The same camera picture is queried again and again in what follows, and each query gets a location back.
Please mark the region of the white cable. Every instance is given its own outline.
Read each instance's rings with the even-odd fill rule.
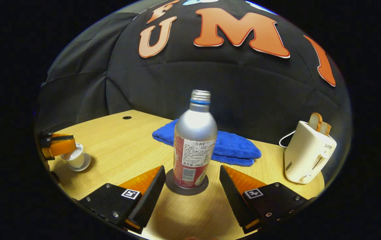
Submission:
[[[291,133],[289,133],[289,134],[286,135],[285,137],[281,138],[281,140],[279,140],[279,146],[282,146],[282,145],[281,145],[281,141],[282,141],[284,138],[290,136],[291,134],[293,134],[293,133],[295,133],[295,132],[296,132],[296,130],[292,131]]]

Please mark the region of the folded towel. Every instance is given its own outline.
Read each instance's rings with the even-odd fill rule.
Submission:
[[[166,124],[152,133],[155,140],[169,146],[174,143],[174,127],[177,120]],[[248,139],[233,133],[218,131],[212,159],[215,161],[249,167],[255,158],[262,156],[261,151]]]

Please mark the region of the coffee cup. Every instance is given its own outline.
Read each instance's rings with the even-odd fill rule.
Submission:
[[[75,143],[76,149],[60,155],[61,159],[66,160],[66,163],[73,168],[79,168],[84,165],[84,147],[80,143]]]

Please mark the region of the black background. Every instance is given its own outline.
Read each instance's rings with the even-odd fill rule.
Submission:
[[[381,238],[381,1],[254,2],[300,27],[334,59],[348,84],[355,128],[348,160],[328,190],[262,238]],[[32,113],[63,47],[128,3],[0,1],[0,238],[121,238],[50,181],[35,148]]]

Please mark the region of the bread slice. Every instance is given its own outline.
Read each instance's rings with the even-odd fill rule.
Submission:
[[[321,116],[321,114],[314,112],[313,114],[311,114],[311,118],[309,119],[308,125],[315,131],[319,132],[322,122],[323,117]]]
[[[326,122],[322,122],[320,126],[320,133],[328,136],[328,134],[330,134],[331,126]]]

